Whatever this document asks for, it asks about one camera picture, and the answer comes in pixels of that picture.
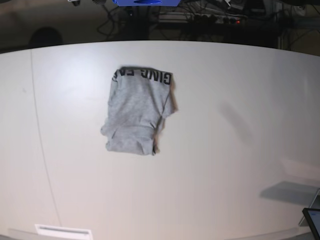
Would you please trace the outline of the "grey T-shirt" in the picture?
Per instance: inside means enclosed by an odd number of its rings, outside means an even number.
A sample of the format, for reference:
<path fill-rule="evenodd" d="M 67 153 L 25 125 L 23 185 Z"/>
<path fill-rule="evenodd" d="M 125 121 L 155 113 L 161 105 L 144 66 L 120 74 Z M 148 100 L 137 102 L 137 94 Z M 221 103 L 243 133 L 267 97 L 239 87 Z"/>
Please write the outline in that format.
<path fill-rule="evenodd" d="M 101 134 L 110 152 L 155 155 L 165 119 L 177 107 L 173 74 L 154 68 L 121 67 L 111 79 Z"/>

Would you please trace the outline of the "tablet with stand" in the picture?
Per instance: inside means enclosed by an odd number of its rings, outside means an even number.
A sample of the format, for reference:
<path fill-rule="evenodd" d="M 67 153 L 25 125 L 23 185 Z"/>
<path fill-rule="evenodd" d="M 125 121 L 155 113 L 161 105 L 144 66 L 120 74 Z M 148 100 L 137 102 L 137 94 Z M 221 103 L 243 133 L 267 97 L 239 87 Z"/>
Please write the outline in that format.
<path fill-rule="evenodd" d="M 315 240 L 320 240 L 320 189 L 318 188 L 309 207 L 302 210 L 300 227 L 309 227 Z"/>

